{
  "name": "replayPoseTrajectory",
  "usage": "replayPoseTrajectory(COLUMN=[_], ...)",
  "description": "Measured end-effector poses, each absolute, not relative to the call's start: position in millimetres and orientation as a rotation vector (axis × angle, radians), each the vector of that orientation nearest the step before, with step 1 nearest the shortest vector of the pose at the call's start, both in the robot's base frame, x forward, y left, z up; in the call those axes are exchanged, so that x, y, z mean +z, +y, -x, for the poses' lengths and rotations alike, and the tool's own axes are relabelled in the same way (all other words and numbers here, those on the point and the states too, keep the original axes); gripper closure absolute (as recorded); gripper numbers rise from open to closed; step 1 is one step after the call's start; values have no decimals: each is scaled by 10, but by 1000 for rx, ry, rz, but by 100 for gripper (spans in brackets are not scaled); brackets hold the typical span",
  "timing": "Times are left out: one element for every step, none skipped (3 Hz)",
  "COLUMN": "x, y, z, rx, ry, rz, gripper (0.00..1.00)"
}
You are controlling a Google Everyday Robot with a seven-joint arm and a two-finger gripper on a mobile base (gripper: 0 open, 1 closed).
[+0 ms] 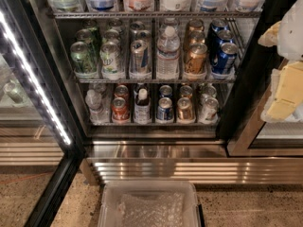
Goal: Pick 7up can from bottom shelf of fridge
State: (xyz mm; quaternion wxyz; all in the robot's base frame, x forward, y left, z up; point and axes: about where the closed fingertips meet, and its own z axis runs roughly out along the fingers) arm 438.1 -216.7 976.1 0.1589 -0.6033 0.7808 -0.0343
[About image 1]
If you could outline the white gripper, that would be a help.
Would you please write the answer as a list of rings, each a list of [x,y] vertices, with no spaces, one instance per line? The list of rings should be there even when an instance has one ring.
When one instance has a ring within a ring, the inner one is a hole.
[[[274,102],[267,114],[284,120],[303,102],[303,0],[296,0],[280,21],[269,27],[258,39],[266,47],[277,45],[280,56],[289,61],[279,73]]]

